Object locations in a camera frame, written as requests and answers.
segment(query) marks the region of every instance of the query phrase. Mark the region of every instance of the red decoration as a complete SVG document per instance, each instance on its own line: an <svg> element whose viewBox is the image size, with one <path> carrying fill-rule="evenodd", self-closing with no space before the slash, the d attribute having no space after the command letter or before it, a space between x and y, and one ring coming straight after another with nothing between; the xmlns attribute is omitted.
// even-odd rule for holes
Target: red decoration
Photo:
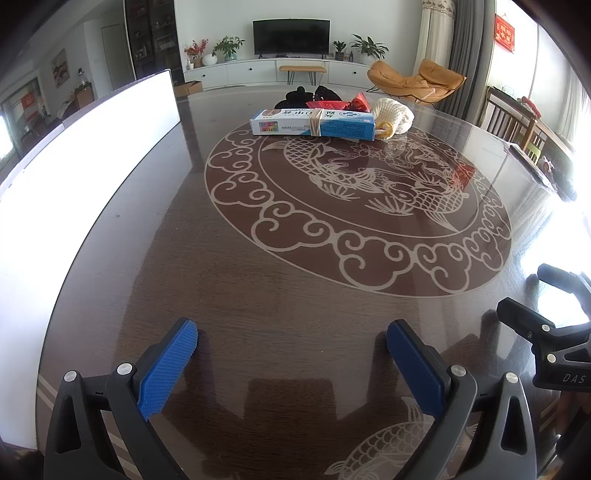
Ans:
<svg viewBox="0 0 591 480"><path fill-rule="evenodd" d="M308 108L324 108L326 110L353 110L354 112L369 113L369 103L363 93L358 93L357 96L350 102L343 102L341 100L320 100L317 102L306 102Z"/></svg>
<svg viewBox="0 0 591 480"><path fill-rule="evenodd" d="M21 98L21 103L23 108L29 108L35 103L35 97L33 97L32 93L28 93Z"/></svg>
<svg viewBox="0 0 591 480"><path fill-rule="evenodd" d="M495 15L495 40L507 50L515 50L515 28L499 15Z"/></svg>

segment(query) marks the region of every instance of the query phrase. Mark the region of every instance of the painting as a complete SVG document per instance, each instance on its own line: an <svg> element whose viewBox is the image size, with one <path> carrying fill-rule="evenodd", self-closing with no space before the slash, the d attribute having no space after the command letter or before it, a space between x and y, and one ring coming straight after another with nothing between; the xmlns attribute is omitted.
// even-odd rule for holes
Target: painting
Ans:
<svg viewBox="0 0 591 480"><path fill-rule="evenodd" d="M495 40L507 50L515 50L515 29L499 15L495 15Z"/></svg>
<svg viewBox="0 0 591 480"><path fill-rule="evenodd" d="M56 81L56 88L59 88L68 78L70 78L70 70L68 69L65 48L61 49L51 61L51 69L53 70L53 79Z"/></svg>

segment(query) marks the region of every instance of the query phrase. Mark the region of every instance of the gray curtain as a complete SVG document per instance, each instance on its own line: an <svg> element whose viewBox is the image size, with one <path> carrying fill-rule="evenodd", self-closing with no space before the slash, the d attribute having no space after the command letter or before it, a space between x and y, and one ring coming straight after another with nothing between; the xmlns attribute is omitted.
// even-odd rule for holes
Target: gray curtain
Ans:
<svg viewBox="0 0 591 480"><path fill-rule="evenodd" d="M477 76L488 76L488 68L480 68L480 62L482 57L482 61L490 64L490 56L486 58L486 53L481 55L483 44L487 47L485 50L488 50L490 44L488 38L483 39L483 33L489 35L491 29L488 28L488 23L494 22L486 15L485 27L485 4L490 2L494 5L495 0L456 0L456 20L449 68L464 75L466 81L457 92L439 104L439 110L461 119L466 119L476 87L482 83L477 82Z"/></svg>

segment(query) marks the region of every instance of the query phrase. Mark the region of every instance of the door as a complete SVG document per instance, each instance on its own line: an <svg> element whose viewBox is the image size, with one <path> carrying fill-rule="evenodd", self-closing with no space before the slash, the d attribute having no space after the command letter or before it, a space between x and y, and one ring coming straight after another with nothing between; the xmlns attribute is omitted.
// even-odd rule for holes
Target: door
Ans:
<svg viewBox="0 0 591 480"><path fill-rule="evenodd" d="M100 29L107 67L113 84L113 90L134 81L129 68L128 49L121 24L109 25Z"/></svg>

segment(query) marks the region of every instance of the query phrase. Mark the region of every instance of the blue gripper pad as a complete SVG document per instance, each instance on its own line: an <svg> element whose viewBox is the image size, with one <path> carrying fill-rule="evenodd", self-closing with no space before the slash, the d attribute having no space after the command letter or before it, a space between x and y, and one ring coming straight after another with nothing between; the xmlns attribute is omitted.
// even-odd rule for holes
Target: blue gripper pad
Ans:
<svg viewBox="0 0 591 480"><path fill-rule="evenodd" d="M396 320L388 326L386 335L388 351L396 362L419 408L427 415L439 419L446 406L446 390L451 379L435 358L439 354L425 345L404 320Z"/></svg>
<svg viewBox="0 0 591 480"><path fill-rule="evenodd" d="M144 420L162 411L174 384L197 347L199 334L194 322L184 319L181 325L177 323L173 329L175 327L178 329L176 334L162 348L162 353L139 384L138 408Z"/></svg>

